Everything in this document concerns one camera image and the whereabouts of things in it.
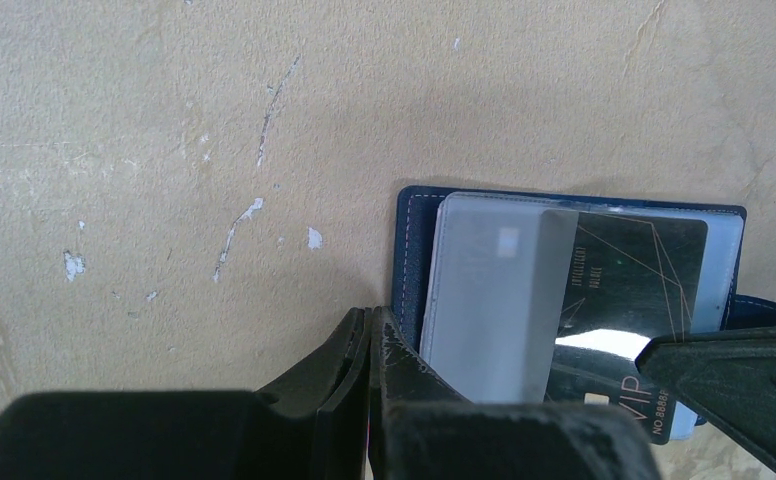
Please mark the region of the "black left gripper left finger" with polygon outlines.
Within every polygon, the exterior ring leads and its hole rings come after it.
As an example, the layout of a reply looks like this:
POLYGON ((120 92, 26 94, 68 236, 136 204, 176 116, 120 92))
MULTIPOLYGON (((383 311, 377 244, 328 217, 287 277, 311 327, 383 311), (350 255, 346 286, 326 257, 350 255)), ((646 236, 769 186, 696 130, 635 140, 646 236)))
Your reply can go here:
POLYGON ((353 308, 329 337, 255 392, 252 471, 267 479, 362 479, 371 322, 353 308))

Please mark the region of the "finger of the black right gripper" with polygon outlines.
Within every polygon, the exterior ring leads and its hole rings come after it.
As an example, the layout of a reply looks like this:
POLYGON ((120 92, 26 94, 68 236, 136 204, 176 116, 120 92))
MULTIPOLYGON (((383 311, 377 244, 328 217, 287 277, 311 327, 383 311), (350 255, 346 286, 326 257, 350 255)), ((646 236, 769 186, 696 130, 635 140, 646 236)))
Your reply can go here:
POLYGON ((655 338, 635 365, 776 473, 776 327, 655 338))

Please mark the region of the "navy blue card holder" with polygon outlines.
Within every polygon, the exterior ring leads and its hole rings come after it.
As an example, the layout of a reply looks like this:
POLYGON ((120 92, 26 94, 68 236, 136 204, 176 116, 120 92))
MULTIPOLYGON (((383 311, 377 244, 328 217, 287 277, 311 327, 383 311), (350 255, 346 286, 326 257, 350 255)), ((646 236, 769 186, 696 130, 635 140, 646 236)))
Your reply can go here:
POLYGON ((411 185, 397 197, 391 308, 476 403, 617 405, 657 445, 702 423, 645 379, 654 338, 776 326, 736 291, 746 210, 411 185))

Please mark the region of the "black credit card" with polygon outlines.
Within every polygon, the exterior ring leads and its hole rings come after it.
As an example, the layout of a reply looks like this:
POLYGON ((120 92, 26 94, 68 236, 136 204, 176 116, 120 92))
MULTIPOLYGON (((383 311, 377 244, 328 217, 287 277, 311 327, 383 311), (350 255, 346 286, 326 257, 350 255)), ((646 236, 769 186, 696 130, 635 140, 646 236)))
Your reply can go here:
POLYGON ((670 440, 676 402, 635 360, 688 333, 707 234, 699 219, 580 214, 545 400, 615 405, 670 440))
POLYGON ((446 212, 422 349, 462 396, 543 400, 578 219, 559 209, 446 212))

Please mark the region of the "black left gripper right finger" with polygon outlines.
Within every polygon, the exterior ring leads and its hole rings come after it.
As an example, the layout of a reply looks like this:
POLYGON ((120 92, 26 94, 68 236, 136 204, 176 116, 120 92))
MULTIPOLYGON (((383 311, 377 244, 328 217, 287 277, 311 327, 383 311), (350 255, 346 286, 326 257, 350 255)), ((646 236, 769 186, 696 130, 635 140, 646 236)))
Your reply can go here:
POLYGON ((370 344, 369 461, 376 479, 460 478, 472 404, 408 344, 393 313, 375 308, 370 344))

